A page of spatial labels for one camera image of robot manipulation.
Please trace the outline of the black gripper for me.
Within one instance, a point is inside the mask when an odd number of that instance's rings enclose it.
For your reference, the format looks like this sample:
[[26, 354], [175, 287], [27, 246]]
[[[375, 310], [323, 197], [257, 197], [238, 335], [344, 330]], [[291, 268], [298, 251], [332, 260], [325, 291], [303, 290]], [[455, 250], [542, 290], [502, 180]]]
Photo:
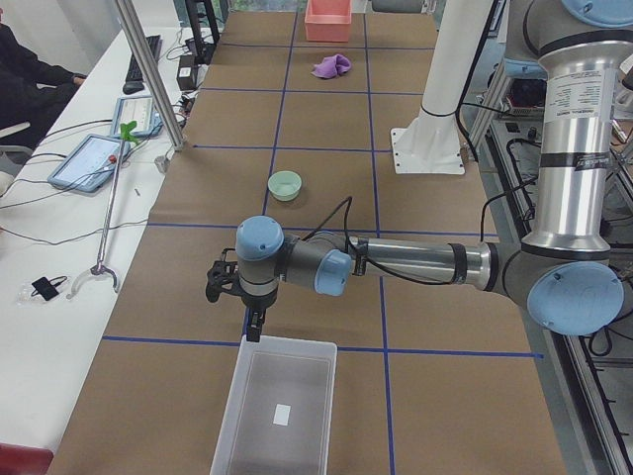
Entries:
[[273, 293], [266, 295], [244, 296], [244, 305], [247, 309], [246, 340], [249, 342], [259, 342], [265, 324], [266, 311], [273, 305]]

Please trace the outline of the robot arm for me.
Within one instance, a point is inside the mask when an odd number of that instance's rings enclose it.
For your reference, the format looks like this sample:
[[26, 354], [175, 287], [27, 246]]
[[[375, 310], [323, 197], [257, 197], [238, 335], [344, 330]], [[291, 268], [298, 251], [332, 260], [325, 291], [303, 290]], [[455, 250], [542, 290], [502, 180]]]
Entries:
[[614, 87], [631, 51], [628, 1], [514, 2], [507, 56], [535, 61], [547, 76], [531, 232], [518, 245], [466, 247], [320, 229], [296, 237], [269, 217], [249, 218], [237, 229], [237, 260], [229, 267], [232, 292], [247, 309], [247, 339], [259, 340], [280, 282], [338, 296], [350, 276], [368, 272], [495, 292], [554, 333], [585, 335], [611, 323], [624, 289], [599, 225]]

